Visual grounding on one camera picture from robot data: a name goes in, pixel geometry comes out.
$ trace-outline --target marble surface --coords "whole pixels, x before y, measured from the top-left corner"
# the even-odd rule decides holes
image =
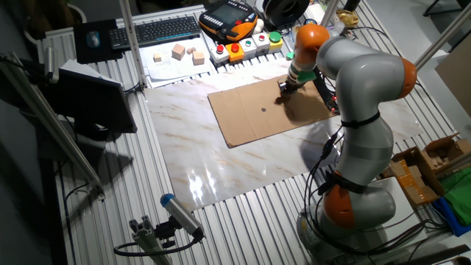
[[[208,101],[209,93],[278,77],[288,66],[278,60],[146,91],[174,193],[190,211],[307,172],[317,162],[340,127],[339,116],[229,149]],[[403,99],[382,103],[380,111],[395,141],[423,133]]]

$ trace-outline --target metal rail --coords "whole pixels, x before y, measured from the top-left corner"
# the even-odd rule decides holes
[[[137,24],[143,24],[180,16],[198,18],[203,11],[202,6],[196,6],[139,15],[133,20]],[[371,26],[386,31],[365,1],[360,3],[356,12],[360,17],[360,27]],[[122,20],[117,22],[119,27],[124,26]],[[368,30],[357,31],[356,34],[361,43],[396,54],[394,44],[384,36]],[[211,39],[204,38],[208,48],[215,46]],[[285,36],[283,40],[291,45],[294,43],[291,36]],[[59,51],[60,65],[75,58],[74,35],[70,29],[48,33],[47,38],[42,40],[38,47],[40,59],[47,46]],[[198,74],[181,82],[271,62],[284,58],[291,51],[292,48],[286,45],[280,53],[244,61],[235,66],[212,67],[208,73]],[[89,66],[123,82],[125,88],[131,88],[138,81],[130,52],[125,53],[120,60],[92,63]],[[128,99],[139,130],[136,134],[114,135],[106,145],[104,159],[99,165],[99,175],[107,199],[103,202],[97,201],[95,195],[88,193],[88,188],[84,188],[86,192],[73,194],[67,201],[73,231],[72,238],[64,233],[69,264],[74,263],[71,257],[71,242],[74,245],[77,264],[152,264],[150,258],[115,256],[113,247],[132,241],[127,223],[129,220],[147,214],[152,222],[158,223],[166,221],[169,217],[159,206],[159,199],[162,194],[172,192],[171,182],[145,98],[141,93],[133,93]],[[394,145],[394,153],[413,146],[422,149],[430,141],[455,132],[425,88],[417,86],[411,95],[406,97],[406,102],[425,133],[397,142]],[[63,174],[66,176],[63,180],[66,194],[85,182],[83,177],[75,174],[74,169],[69,166],[64,167]],[[189,250],[170,255],[173,263],[310,264],[311,256],[300,243],[295,225],[297,214],[303,207],[305,177],[307,175],[294,176],[194,211],[195,217],[205,227],[207,238],[202,244],[197,244]],[[56,178],[58,196],[61,197],[60,179]],[[322,174],[319,173],[317,180],[318,185],[322,184]],[[418,215],[421,219],[432,218],[439,221],[439,217],[428,207],[421,208]],[[184,232],[178,233],[176,241],[177,245],[183,246],[189,243],[190,238]],[[393,259],[393,255],[382,257],[383,261]],[[335,262],[353,264],[363,260],[364,257],[342,256]]]

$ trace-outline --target cardboard sheet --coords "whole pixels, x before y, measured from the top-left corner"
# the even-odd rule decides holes
[[[288,101],[276,103],[280,96],[277,81],[285,78],[275,77],[208,95],[229,148],[333,116],[313,82],[306,83]]]
[[[466,37],[435,68],[443,82],[450,89],[464,110],[471,116],[471,35]]]

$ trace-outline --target red button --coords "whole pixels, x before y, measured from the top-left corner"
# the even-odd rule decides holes
[[[230,50],[234,53],[237,53],[238,52],[238,45],[237,44],[233,44],[231,47],[230,47]]]
[[[221,53],[224,51],[224,46],[223,46],[223,45],[218,45],[218,47],[217,47],[216,49],[217,49],[216,51],[217,51],[219,54],[221,54]]]

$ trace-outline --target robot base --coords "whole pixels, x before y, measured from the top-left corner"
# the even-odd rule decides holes
[[[382,224],[381,226],[371,227],[369,230],[374,230],[375,228],[377,229],[377,228],[393,225],[399,221],[404,220],[407,216],[409,216],[411,213],[414,212],[414,210],[409,204],[403,190],[399,186],[399,183],[395,177],[390,177],[385,180],[375,181],[371,183],[370,186],[385,188],[389,191],[389,193],[391,193],[391,195],[394,197],[394,201],[396,202],[396,214],[394,215],[392,219]],[[316,214],[316,203],[311,204],[310,207],[311,207],[311,214],[312,216],[314,216]],[[319,203],[319,209],[318,209],[317,214],[318,214],[318,220],[320,220],[321,214],[323,214],[322,202]],[[325,263],[328,261],[335,260],[337,258],[344,257],[346,255],[341,250],[337,250],[335,247],[332,247],[327,242],[318,238],[314,234],[314,232],[310,229],[308,222],[310,222],[312,227],[314,227],[309,213],[305,214],[305,209],[302,209],[296,221],[297,233],[298,233],[298,236],[300,237],[300,241],[302,242],[306,250],[309,251],[309,253],[311,254],[313,258],[317,259],[317,261],[320,263]],[[407,218],[407,220],[405,220],[404,222],[398,225],[395,225],[393,227],[387,228],[385,230],[379,230],[379,231],[369,232],[369,233],[363,233],[359,231],[353,231],[353,232],[350,231],[350,234],[346,234],[343,238],[339,239],[339,241],[342,244],[349,245],[358,250],[363,250],[363,251],[371,250],[383,244],[384,242],[387,242],[399,236],[402,232],[418,224],[419,222],[420,220],[417,218],[417,216],[412,215],[411,217]],[[416,237],[414,237],[412,240],[408,241],[406,244],[402,245],[401,247],[406,247],[410,244],[417,243],[418,241],[421,241],[426,238],[427,238],[427,235],[425,231],[422,231],[419,235],[417,235]],[[362,261],[366,261],[367,257],[357,256],[357,255],[348,255],[347,260],[348,261],[352,260],[353,262],[351,264],[356,264]]]

